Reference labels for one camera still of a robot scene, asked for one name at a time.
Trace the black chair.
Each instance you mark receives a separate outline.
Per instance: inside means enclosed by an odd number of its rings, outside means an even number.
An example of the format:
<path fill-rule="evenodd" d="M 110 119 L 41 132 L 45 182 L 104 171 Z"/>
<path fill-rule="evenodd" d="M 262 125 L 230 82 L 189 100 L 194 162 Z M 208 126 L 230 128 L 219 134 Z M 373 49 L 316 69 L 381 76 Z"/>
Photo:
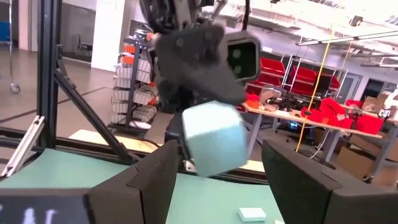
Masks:
<path fill-rule="evenodd" d="M 87 44 L 81 41 L 81 35 L 77 35 L 78 37 L 78 45 L 77 50 L 79 54 L 91 56 L 93 51 L 93 46 L 91 44 Z"/>

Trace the metal stand with caster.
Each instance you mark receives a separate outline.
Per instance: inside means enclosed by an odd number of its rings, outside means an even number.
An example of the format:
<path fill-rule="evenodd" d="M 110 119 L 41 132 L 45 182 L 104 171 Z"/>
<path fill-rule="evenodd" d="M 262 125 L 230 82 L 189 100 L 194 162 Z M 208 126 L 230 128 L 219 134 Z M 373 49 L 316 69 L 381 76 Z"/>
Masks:
<path fill-rule="evenodd" d="M 18 94 L 21 91 L 21 88 L 19 85 L 14 81 L 14 74 L 13 74 L 13 62 L 12 62 L 12 57 L 13 57 L 13 39 L 12 39 L 12 2 L 13 0 L 8 0 L 9 1 L 9 71 L 10 71 L 10 92 L 12 94 Z"/>

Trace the flat teal rectangular block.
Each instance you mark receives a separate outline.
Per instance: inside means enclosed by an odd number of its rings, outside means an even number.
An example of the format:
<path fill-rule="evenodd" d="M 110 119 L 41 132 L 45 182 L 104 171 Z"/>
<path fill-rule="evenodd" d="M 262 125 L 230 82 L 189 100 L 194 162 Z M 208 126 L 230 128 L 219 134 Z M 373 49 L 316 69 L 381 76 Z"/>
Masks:
<path fill-rule="evenodd" d="M 238 215 L 242 222 L 264 222 L 266 213 L 262 208 L 239 208 Z"/>

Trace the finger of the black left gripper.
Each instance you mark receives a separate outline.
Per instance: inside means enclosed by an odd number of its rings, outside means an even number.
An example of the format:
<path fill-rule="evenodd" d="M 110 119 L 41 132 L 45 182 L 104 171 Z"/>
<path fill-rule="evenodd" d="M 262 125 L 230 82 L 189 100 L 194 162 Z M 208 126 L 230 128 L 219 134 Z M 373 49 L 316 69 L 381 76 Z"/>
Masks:
<path fill-rule="evenodd" d="M 192 164 L 192 157 L 185 140 L 182 112 L 176 112 L 165 129 L 164 143 L 174 140 L 178 144 L 178 169 L 187 170 L 188 165 Z"/>
<path fill-rule="evenodd" d="M 159 74 L 155 84 L 163 103 L 187 108 L 196 92 L 209 100 L 238 105 L 244 90 L 221 58 L 224 29 L 218 25 L 160 36 L 154 44 Z"/>

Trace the plywood base board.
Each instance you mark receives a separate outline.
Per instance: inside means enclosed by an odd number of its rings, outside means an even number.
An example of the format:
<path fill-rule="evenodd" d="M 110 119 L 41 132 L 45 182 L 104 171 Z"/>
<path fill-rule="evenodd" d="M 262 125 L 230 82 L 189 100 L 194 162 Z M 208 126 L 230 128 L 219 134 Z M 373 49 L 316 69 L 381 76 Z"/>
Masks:
<path fill-rule="evenodd" d="M 79 141 L 97 143 L 97 144 L 104 144 L 104 145 L 108 144 L 99 133 L 85 129 L 78 130 L 77 132 L 72 134 L 69 138 Z M 140 152 L 151 153 L 157 149 L 157 146 L 154 143 L 150 143 L 148 141 L 144 141 L 141 139 L 126 138 L 122 136 L 116 136 L 116 139 L 120 143 L 124 144 L 124 146 L 131 151 L 135 150 Z M 259 161 L 248 160 L 246 165 L 241 166 L 241 169 L 264 173 L 262 162 Z"/>

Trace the wooden workbench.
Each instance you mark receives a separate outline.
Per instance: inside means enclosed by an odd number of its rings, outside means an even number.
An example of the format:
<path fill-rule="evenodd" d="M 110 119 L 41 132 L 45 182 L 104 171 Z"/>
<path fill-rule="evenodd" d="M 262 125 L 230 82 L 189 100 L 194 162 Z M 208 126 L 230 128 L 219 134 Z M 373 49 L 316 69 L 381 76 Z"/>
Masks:
<path fill-rule="evenodd" d="M 281 110 L 277 110 L 274 112 L 265 111 L 265 110 L 253 108 L 252 105 L 256 105 L 256 103 L 252 102 L 252 101 L 243 103 L 243 107 L 246 109 L 246 111 L 257 114 L 257 118 L 253 124 L 253 128 L 252 128 L 252 130 L 250 130 L 250 138 L 249 138 L 249 145 L 248 145 L 249 154 L 251 154 L 251 152 L 254 148 L 254 144 L 256 143 L 257 134 L 258 134 L 259 127 L 260 127 L 261 121 L 262 121 L 262 116 L 269 116 L 269 117 L 273 117 L 275 119 L 280 118 L 280 119 L 289 120 L 289 121 L 296 121 L 298 123 L 310 124 L 312 126 L 319 126 L 319 127 L 329 129 L 331 131 L 330 147 L 328 149 L 325 149 L 325 152 L 323 154 L 323 158 L 326 161 L 330 160 L 330 158 L 333 154 L 334 147 L 339 139 L 340 134 L 347 135 L 348 133 L 350 133 L 350 134 L 358 134 L 361 136 L 367 136 L 370 138 L 377 138 L 377 139 L 382 138 L 382 136 L 380 136 L 378 134 L 365 133 L 365 132 L 357 130 L 357 129 L 348 129 L 348 128 L 342 128 L 342 127 L 338 127 L 338 126 L 332 126 L 332 125 L 325 124 L 325 123 L 319 123 L 319 122 L 308 120 L 303 117 L 293 115 L 292 113 L 288 113 L 286 111 L 281 111 Z M 371 170 L 371 172 L 369 173 L 369 175 L 367 176 L 368 179 L 373 178 L 379 172 L 379 169 L 383 165 L 398 167 L 398 162 L 389 161 L 386 159 L 386 154 L 388 154 L 389 151 L 392 149 L 393 144 L 394 144 L 393 140 L 396 137 L 397 133 L 398 133 L 398 127 L 395 126 L 395 128 L 391 129 L 391 131 L 389 133 L 389 140 L 379 141 L 380 143 L 385 143 L 385 145 L 382 148 L 383 152 L 380 153 L 376 157 L 374 167 Z"/>

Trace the shelving with red bins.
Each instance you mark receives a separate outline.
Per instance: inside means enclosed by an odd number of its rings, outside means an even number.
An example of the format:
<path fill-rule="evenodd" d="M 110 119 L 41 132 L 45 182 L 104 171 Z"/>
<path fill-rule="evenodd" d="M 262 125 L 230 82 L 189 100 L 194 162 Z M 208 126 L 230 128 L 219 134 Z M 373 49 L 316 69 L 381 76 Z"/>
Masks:
<path fill-rule="evenodd" d="M 316 91 L 334 94 L 340 89 L 338 76 L 341 70 L 322 67 L 319 63 L 299 57 L 284 57 L 280 60 L 261 58 L 261 73 L 256 80 L 246 85 L 246 92 L 259 95 L 265 87 L 281 88 L 286 91 L 311 96 L 315 82 Z"/>

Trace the red storage bin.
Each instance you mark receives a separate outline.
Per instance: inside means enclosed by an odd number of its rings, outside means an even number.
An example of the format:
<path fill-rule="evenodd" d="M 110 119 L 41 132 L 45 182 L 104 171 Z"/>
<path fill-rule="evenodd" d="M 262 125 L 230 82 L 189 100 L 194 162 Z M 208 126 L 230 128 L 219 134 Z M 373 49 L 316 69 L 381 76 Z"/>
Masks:
<path fill-rule="evenodd" d="M 358 117 L 355 129 L 364 133 L 377 134 L 383 122 L 384 120 L 382 118 L 363 115 Z"/>
<path fill-rule="evenodd" d="M 322 99 L 318 108 L 310 109 L 304 107 L 301 117 L 307 117 L 310 121 L 350 129 L 354 120 L 346 114 L 346 109 L 332 98 Z"/>

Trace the shelf rack with white bins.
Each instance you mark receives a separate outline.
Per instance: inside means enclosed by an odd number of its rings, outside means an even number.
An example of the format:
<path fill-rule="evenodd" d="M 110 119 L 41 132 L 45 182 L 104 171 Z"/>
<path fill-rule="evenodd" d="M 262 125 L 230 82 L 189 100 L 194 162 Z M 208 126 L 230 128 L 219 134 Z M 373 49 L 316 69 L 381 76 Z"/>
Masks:
<path fill-rule="evenodd" d="M 147 45 L 152 33 L 138 29 L 123 40 L 113 76 L 113 113 L 108 128 L 143 138 L 157 114 L 158 91 L 151 81 Z"/>

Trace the teal cube block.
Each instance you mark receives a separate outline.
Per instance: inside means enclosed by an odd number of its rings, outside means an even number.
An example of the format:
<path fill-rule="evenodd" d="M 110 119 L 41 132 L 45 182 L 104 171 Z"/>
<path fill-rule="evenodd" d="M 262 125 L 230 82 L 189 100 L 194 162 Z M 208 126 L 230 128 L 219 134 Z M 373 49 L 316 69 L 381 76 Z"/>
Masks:
<path fill-rule="evenodd" d="M 183 111 L 182 126 L 200 176 L 239 168 L 249 159 L 244 121 L 234 106 L 218 101 L 193 106 Z"/>

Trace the ceiling strip light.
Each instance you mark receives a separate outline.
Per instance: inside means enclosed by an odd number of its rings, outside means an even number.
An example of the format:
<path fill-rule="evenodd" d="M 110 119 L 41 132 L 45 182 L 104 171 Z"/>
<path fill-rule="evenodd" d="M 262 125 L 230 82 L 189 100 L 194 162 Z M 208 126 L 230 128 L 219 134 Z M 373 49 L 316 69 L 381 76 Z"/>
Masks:
<path fill-rule="evenodd" d="M 373 34 L 362 34 L 362 35 L 354 35 L 354 36 L 346 36 L 346 37 L 335 37 L 328 36 L 328 38 L 323 39 L 314 39 L 310 38 L 307 41 L 296 42 L 297 46 L 305 46 L 305 45 L 318 45 L 318 44 L 332 44 L 332 43 L 340 43 L 340 42 L 350 42 L 353 40 L 373 40 L 373 39 L 381 39 L 387 37 L 395 37 L 398 36 L 398 30 L 388 31 L 388 32 L 380 32 Z"/>

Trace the cardboard box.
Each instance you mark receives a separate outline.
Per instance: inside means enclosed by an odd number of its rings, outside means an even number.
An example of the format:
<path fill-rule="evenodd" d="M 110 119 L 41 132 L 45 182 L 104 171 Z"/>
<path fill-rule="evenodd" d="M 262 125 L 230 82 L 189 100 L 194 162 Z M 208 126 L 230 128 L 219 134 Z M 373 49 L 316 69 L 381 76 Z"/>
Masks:
<path fill-rule="evenodd" d="M 397 186 L 398 165 L 383 162 L 374 174 L 376 158 L 360 149 L 342 147 L 337 157 L 337 164 L 340 168 L 367 183 Z"/>

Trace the black aluminium table frame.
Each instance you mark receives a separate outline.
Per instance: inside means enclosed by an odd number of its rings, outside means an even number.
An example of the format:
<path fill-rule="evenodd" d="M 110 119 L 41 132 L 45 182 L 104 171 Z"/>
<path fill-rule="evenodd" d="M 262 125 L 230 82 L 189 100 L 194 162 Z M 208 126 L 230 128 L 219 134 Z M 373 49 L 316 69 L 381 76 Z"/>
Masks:
<path fill-rule="evenodd" d="M 78 109 L 86 116 L 88 121 L 100 133 L 116 155 L 116 161 L 119 164 L 131 165 L 139 160 L 135 154 L 128 153 L 126 147 L 120 143 L 115 136 L 107 129 L 104 123 L 99 119 L 93 109 L 86 103 L 81 95 L 76 91 L 75 86 L 70 81 L 61 59 L 60 45 L 60 20 L 62 1 L 61 0 L 40 0 L 39 3 L 39 59 L 38 59 L 38 114 L 45 117 L 44 128 L 38 138 L 39 142 L 45 146 L 54 146 L 56 140 L 56 114 L 58 91 L 63 90 L 74 102 Z M 202 26 L 215 25 L 211 17 L 206 17 L 207 23 Z M 176 31 L 154 31 L 157 39 L 162 35 L 167 35 Z M 225 42 L 222 40 L 219 46 L 221 58 L 226 60 Z M 157 58 L 154 52 L 154 46 L 150 50 L 150 58 L 153 64 L 157 65 Z M 192 93 L 192 100 L 189 106 L 184 108 L 179 104 L 178 108 L 183 111 L 196 105 L 204 104 L 210 101 L 198 93 Z"/>

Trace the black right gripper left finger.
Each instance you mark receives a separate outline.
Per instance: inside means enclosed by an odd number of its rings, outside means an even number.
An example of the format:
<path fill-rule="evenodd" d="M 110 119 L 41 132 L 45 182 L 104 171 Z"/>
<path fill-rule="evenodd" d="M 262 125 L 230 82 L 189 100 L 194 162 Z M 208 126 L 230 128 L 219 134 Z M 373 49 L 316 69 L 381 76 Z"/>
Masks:
<path fill-rule="evenodd" d="M 94 224 L 165 224 L 178 170 L 169 141 L 88 193 Z"/>

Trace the silver metal bracket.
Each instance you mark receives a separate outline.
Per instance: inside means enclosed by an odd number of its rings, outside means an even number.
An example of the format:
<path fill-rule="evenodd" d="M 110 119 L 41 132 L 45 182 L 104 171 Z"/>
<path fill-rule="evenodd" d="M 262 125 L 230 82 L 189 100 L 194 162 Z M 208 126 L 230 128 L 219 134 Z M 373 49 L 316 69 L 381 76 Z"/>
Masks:
<path fill-rule="evenodd" d="M 16 147 L 16 150 L 11 156 L 9 162 L 6 164 L 5 168 L 1 172 L 0 177 L 10 177 L 13 173 L 17 172 L 21 168 L 23 162 L 25 161 L 25 158 L 32 150 L 35 142 L 37 141 L 44 128 L 44 120 L 44 116 L 37 115 L 35 117 L 24 137 L 21 139 L 20 143 Z"/>

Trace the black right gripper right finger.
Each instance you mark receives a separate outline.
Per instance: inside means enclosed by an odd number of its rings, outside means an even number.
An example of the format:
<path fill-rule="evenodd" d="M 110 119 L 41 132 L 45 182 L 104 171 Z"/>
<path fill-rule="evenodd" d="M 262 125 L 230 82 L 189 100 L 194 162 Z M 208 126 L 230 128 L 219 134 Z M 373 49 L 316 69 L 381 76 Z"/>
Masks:
<path fill-rule="evenodd" d="M 262 143 L 262 163 L 285 224 L 398 224 L 398 191 L 270 140 Z"/>

